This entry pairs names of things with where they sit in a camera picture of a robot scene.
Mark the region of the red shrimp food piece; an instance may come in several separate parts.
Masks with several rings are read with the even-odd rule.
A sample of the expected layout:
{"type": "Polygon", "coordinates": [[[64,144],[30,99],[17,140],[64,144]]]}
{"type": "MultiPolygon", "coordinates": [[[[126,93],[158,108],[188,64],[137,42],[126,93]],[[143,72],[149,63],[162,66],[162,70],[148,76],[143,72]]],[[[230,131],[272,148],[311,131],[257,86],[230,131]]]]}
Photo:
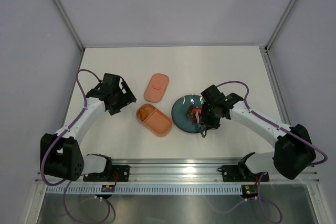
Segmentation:
{"type": "Polygon", "coordinates": [[[201,114],[202,112],[202,107],[198,107],[198,108],[193,108],[191,110],[192,114],[195,115],[195,114],[201,114]]]}

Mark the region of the dark brown food piece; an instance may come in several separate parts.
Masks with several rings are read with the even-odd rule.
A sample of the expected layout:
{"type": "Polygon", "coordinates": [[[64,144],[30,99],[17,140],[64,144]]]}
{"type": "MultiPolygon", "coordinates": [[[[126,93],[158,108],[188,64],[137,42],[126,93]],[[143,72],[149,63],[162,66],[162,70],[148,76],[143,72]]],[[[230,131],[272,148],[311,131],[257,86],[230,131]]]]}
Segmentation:
{"type": "Polygon", "coordinates": [[[194,112],[194,106],[191,105],[191,106],[188,108],[187,112],[186,112],[186,116],[187,116],[188,118],[192,119],[192,118],[194,117],[194,114],[195,114],[195,112],[194,112]]]}

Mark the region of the orange fried food piece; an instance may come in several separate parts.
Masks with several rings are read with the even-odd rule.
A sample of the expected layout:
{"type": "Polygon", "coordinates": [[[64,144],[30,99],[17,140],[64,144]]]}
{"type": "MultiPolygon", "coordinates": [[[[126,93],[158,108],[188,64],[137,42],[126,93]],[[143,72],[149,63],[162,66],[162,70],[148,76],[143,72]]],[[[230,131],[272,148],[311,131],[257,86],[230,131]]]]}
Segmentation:
{"type": "Polygon", "coordinates": [[[144,121],[148,117],[148,111],[144,108],[139,109],[139,117],[141,121],[144,121]]]}

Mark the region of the pink lunch box base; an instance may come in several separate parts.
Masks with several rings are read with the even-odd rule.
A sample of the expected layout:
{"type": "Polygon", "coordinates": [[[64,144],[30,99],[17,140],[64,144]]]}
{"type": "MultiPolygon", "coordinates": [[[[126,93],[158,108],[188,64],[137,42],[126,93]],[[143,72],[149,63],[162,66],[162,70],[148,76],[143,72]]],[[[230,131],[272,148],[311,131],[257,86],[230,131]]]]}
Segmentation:
{"type": "Polygon", "coordinates": [[[158,137],[166,136],[172,128],[172,120],[155,106],[147,103],[142,105],[136,112],[139,122],[158,137]],[[139,109],[144,108],[148,111],[148,117],[141,121],[139,117],[139,109]]]}

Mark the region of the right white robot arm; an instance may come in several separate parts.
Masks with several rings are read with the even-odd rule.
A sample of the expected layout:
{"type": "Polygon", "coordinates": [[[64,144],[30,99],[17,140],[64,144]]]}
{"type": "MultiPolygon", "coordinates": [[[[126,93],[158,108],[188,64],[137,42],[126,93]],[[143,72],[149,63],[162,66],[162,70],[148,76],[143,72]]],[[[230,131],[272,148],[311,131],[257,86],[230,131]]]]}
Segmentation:
{"type": "Polygon", "coordinates": [[[218,129],[220,120],[226,118],[249,128],[273,148],[268,153],[251,152],[245,155],[237,164],[242,179],[250,180],[255,175],[275,171],[293,180],[316,158],[304,126],[278,123],[258,114],[235,93],[224,95],[203,91],[201,96],[203,104],[198,124],[203,136],[207,130],[218,129]]]}

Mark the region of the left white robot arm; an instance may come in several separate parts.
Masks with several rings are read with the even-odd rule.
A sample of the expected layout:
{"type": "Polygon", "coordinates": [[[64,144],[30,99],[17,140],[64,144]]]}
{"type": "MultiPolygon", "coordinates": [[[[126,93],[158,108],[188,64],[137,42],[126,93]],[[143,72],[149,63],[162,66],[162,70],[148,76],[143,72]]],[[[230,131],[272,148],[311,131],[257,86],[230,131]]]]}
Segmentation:
{"type": "Polygon", "coordinates": [[[83,98],[83,106],[69,124],[54,134],[44,134],[40,140],[40,173],[48,186],[53,184],[47,176],[60,178],[61,182],[73,182],[80,176],[87,181],[102,182],[115,177],[111,157],[101,154],[83,156],[80,143],[105,112],[115,115],[135,103],[136,98],[121,76],[109,73],[105,73],[83,98]]]}

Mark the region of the pink lunch box lid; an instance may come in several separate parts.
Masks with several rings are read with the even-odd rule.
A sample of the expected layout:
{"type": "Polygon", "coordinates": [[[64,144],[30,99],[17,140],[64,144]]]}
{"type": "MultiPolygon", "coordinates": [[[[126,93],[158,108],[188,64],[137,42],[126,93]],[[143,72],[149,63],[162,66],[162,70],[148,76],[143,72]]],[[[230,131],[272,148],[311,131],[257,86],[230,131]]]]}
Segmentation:
{"type": "Polygon", "coordinates": [[[144,92],[144,99],[152,103],[160,102],[166,92],[169,81],[169,77],[165,74],[154,74],[144,92]]]}

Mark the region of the blue ceramic plate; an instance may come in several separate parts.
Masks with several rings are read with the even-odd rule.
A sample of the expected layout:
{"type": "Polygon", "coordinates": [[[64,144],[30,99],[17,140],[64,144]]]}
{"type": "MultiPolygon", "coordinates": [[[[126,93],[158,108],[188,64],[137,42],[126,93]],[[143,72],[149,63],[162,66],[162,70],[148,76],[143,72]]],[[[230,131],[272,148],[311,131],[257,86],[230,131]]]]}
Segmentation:
{"type": "Polygon", "coordinates": [[[188,108],[193,105],[194,108],[202,107],[203,97],[195,94],[188,94],[175,101],[171,109],[173,123],[183,132],[191,134],[201,134],[200,126],[193,123],[193,119],[186,116],[188,108]]]}

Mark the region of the right black base bracket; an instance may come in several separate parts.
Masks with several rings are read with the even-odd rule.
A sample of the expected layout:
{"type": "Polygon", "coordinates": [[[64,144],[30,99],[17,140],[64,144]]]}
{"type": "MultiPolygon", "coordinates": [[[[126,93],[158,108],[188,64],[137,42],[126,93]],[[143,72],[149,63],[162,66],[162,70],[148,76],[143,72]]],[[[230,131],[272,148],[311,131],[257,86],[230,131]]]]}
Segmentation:
{"type": "Polygon", "coordinates": [[[217,168],[223,182],[258,182],[262,173],[252,173],[245,165],[222,165],[217,168]]]}

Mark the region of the black base bracket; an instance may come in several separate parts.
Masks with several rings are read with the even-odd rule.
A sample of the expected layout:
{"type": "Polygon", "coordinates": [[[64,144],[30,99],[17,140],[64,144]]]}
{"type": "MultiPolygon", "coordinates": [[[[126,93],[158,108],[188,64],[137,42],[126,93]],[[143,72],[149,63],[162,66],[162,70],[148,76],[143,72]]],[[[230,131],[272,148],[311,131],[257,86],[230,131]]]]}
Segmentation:
{"type": "Polygon", "coordinates": [[[128,182],[130,166],[107,165],[102,173],[90,173],[83,177],[84,182],[128,182]]]}
{"type": "Polygon", "coordinates": [[[252,173],[245,165],[222,165],[217,168],[223,182],[258,182],[262,173],[252,173]]]}

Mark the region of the aluminium mounting rail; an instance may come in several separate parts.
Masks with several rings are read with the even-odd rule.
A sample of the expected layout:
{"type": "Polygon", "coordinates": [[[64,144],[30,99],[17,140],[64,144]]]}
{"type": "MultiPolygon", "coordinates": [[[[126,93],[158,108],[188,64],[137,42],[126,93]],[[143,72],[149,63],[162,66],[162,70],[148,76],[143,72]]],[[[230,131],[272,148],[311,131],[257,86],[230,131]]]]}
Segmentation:
{"type": "MultiPolygon", "coordinates": [[[[114,159],[113,165],[130,166],[129,184],[223,184],[217,169],[235,165],[240,158],[114,159]]],[[[315,167],[306,168],[294,180],[275,172],[266,184],[319,184],[315,167]]]]}

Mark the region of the left black base bracket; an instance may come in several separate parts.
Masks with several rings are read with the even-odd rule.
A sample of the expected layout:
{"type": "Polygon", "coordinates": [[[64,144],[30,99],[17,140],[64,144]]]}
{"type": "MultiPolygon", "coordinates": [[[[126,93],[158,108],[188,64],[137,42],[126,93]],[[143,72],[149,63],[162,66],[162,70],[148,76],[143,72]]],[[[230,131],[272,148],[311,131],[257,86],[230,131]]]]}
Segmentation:
{"type": "Polygon", "coordinates": [[[130,166],[107,165],[102,173],[90,173],[83,177],[84,182],[128,182],[130,166]]]}

